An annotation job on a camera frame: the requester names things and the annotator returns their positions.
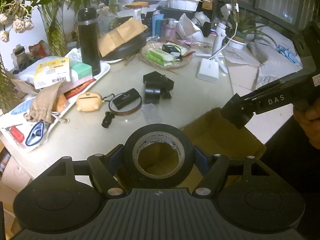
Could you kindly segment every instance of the thermos lid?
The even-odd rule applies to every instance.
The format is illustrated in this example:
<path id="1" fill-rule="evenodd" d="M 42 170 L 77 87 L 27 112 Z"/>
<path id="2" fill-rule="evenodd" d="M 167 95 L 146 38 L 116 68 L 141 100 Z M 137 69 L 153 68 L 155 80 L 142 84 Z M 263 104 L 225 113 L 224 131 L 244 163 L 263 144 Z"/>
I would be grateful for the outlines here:
<path id="1" fill-rule="evenodd" d="M 86 8 L 86 9 L 80 9 L 78 11 L 78 21 L 79 22 L 85 22 L 90 20 L 95 20 L 97 18 L 97 12 L 95 8 Z"/>
<path id="2" fill-rule="evenodd" d="M 22 47 L 20 44 L 16 45 L 16 48 L 12 50 L 15 54 L 15 56 L 21 54 L 22 52 L 25 52 L 25 48 Z"/>

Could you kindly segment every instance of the black tape roll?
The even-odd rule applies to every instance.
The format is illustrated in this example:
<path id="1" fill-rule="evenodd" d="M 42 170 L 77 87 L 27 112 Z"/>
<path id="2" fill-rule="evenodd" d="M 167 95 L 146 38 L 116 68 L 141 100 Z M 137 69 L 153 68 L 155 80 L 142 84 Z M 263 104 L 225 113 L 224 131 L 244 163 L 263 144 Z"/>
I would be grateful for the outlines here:
<path id="1" fill-rule="evenodd" d="M 161 88 L 151 82 L 145 82 L 144 89 L 144 103 L 145 104 L 158 104 L 160 101 Z"/>
<path id="2" fill-rule="evenodd" d="M 178 166 L 168 174 L 149 174 L 138 163 L 140 151 L 154 143 L 169 143 L 179 156 Z M 193 145 L 179 129 L 167 124 L 150 124 L 136 130 L 127 140 L 123 151 L 123 164 L 131 177 L 143 188 L 171 188 L 181 183 L 194 164 Z"/>

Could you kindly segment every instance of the white bag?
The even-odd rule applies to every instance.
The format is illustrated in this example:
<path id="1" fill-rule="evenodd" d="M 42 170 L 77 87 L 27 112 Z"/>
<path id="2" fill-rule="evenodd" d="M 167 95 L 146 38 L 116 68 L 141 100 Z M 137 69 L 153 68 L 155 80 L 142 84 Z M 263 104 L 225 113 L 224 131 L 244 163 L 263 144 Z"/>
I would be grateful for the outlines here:
<path id="1" fill-rule="evenodd" d="M 178 22 L 176 32 L 181 39 L 186 41 L 204 41 L 202 31 L 192 23 L 185 13 Z"/>

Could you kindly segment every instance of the charging cable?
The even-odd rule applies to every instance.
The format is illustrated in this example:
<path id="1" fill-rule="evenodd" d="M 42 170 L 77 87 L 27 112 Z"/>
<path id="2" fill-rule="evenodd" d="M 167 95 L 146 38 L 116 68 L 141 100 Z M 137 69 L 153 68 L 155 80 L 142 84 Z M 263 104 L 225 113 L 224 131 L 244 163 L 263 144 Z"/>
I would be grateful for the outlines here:
<path id="1" fill-rule="evenodd" d="M 230 41 L 236 36 L 237 29 L 238 29 L 238 23 L 236 23 L 235 34 L 233 34 L 233 36 L 232 36 L 231 38 L 229 38 L 227 44 L 224 45 L 221 49 L 217 50 L 217 51 L 215 52 L 215 54 L 213 54 L 209 59 L 213 59 L 213 58 L 214 58 L 216 55 L 218 55 L 226 46 L 229 45 Z"/>

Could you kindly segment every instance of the electrical tape roll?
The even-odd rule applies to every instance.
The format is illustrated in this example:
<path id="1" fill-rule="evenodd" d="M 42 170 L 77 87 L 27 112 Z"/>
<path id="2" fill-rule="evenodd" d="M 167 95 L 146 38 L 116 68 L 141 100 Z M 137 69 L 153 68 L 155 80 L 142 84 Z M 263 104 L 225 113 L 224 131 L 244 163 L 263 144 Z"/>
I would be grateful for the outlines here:
<path id="1" fill-rule="evenodd" d="M 147 173 L 138 163 L 140 151 L 154 142 L 168 143 L 178 153 L 178 165 L 168 174 Z M 189 175 L 195 160 L 193 145 L 188 137 L 167 124 L 150 124 L 136 130 L 125 143 L 122 158 L 127 173 L 142 188 L 175 187 Z"/>

